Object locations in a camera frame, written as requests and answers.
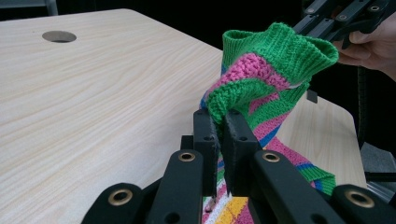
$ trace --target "wood grain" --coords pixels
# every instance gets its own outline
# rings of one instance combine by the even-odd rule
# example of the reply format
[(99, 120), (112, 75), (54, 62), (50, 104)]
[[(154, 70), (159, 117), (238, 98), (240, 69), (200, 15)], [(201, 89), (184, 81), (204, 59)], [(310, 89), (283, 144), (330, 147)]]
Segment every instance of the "wood grain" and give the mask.
[(305, 95), (277, 134), (286, 146), (335, 175), (336, 185), (367, 188), (352, 115), (321, 97), (315, 104)]
[[(80, 223), (104, 189), (160, 178), (220, 74), (221, 50), (127, 9), (3, 21), (0, 33), (0, 223)], [(299, 103), (279, 137), (362, 185), (351, 117), (321, 102)]]

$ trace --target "dark background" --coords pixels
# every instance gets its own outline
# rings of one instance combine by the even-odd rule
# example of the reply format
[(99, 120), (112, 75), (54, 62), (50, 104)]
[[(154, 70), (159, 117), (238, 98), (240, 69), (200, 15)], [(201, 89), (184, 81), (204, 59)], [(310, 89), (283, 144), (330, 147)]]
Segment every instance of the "dark background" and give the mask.
[[(301, 0), (276, 1), (160, 1), (58, 0), (60, 15), (129, 8), (222, 49), (221, 35), (229, 29), (263, 31), (274, 21), (291, 26), (301, 19)], [(44, 8), (0, 10), (0, 20), (47, 16)], [(310, 89), (340, 105), (354, 118), (359, 132), (357, 67), (335, 64), (314, 76)], [(367, 125), (364, 141), (381, 149), (396, 150), (396, 82), (367, 70)]]

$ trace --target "black metal bracket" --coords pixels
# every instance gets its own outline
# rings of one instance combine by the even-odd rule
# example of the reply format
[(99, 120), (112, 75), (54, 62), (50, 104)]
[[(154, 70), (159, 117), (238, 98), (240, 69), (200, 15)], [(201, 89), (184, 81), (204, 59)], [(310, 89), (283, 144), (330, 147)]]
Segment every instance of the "black metal bracket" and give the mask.
[(396, 11), (389, 0), (315, 0), (304, 7), (303, 18), (293, 27), (300, 35), (313, 36), (333, 42), (344, 40), (343, 49), (350, 44), (349, 34), (361, 31), (370, 34)]
[(315, 91), (307, 90), (306, 91), (306, 99), (311, 101), (312, 103), (318, 103), (318, 93)]
[[(180, 150), (171, 155), (162, 178), (144, 189), (127, 183), (109, 187), (82, 224), (200, 224), (203, 198), (216, 195), (212, 181), (217, 177), (213, 167), (218, 155), (209, 114), (198, 110), (196, 115), (194, 135), (182, 136)], [(313, 189), (286, 157), (259, 147), (238, 111), (229, 111), (223, 131), (227, 189), (233, 196), (248, 197), (255, 223), (377, 224), (396, 220), (396, 209), (368, 189), (342, 185), (332, 196)]]

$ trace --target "metal screw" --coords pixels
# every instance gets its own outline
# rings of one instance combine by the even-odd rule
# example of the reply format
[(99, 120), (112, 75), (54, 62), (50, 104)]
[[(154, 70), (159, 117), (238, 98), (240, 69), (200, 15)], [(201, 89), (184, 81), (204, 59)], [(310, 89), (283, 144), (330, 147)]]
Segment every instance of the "metal screw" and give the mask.
[(344, 20), (347, 19), (347, 16), (346, 15), (340, 15), (340, 16), (338, 16), (338, 19), (340, 19), (341, 21), (344, 21)]
[(113, 206), (120, 206), (131, 201), (132, 196), (129, 189), (116, 189), (108, 196), (108, 202)]
[(195, 159), (195, 155), (189, 152), (184, 152), (178, 155), (178, 159), (181, 161), (193, 161)]
[(264, 154), (262, 155), (262, 158), (265, 159), (266, 161), (270, 161), (270, 162), (280, 161), (280, 158), (276, 154), (270, 153), (270, 152), (264, 152)]
[(372, 11), (378, 11), (378, 10), (379, 10), (379, 7), (378, 7), (378, 6), (373, 6), (373, 7), (370, 7), (370, 9), (371, 9)]
[(345, 196), (350, 202), (356, 204), (357, 206), (364, 208), (372, 208), (375, 206), (373, 199), (354, 189), (346, 190)]

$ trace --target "gray floor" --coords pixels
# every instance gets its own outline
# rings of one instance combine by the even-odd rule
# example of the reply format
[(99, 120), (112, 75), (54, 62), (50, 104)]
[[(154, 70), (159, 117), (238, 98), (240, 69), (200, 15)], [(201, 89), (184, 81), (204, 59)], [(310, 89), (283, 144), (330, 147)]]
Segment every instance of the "gray floor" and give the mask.
[[(389, 152), (364, 143), (361, 148), (361, 161), (366, 172), (395, 172), (396, 160)], [(388, 202), (396, 192), (396, 183), (392, 182), (368, 182), (368, 189), (379, 198)]]

